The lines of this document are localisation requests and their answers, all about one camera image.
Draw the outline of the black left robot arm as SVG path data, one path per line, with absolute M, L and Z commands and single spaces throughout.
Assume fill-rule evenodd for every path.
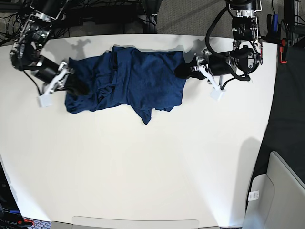
M 249 82 L 251 73 L 263 63 L 263 46 L 259 32 L 257 12 L 262 5 L 259 0 L 227 0 L 226 6 L 217 14 L 205 36 L 206 48 L 190 63 L 180 64 L 175 76 L 187 80 L 207 79 L 217 92 L 224 92 L 228 82 L 216 82 L 215 77 L 231 75 L 233 80 Z M 229 13 L 232 17 L 233 49 L 216 52 L 210 44 L 210 37 L 221 17 Z

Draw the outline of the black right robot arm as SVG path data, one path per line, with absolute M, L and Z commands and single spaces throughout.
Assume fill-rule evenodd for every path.
M 68 0 L 31 1 L 30 12 L 10 51 L 11 64 L 15 69 L 24 73 L 30 71 L 30 79 L 36 77 L 43 82 L 43 87 L 37 89 L 39 95 L 65 91 L 82 96 L 89 92 L 88 86 L 76 76 L 67 62 L 57 64 L 41 55 L 51 39 L 53 26 L 64 18 L 69 4 Z

